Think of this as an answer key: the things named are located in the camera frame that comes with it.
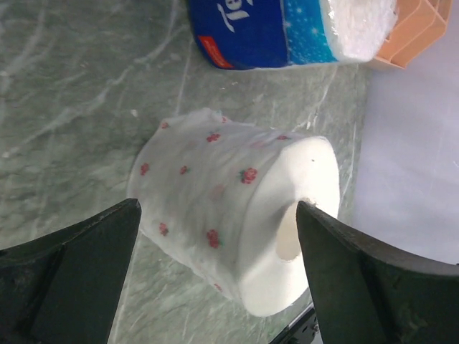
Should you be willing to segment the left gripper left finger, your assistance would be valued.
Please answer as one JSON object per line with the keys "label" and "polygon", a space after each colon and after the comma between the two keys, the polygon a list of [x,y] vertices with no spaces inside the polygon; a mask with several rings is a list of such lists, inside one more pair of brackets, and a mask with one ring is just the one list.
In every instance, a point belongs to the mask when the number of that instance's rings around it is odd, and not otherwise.
{"label": "left gripper left finger", "polygon": [[2,343],[106,343],[141,206],[93,217],[1,251]]}

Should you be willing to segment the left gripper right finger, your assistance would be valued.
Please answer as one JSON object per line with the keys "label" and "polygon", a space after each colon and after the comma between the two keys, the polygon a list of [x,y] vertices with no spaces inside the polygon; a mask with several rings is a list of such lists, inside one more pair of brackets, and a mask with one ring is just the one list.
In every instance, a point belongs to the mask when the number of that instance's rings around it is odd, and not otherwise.
{"label": "left gripper right finger", "polygon": [[458,266],[384,243],[304,201],[296,222],[324,343],[458,342]]}

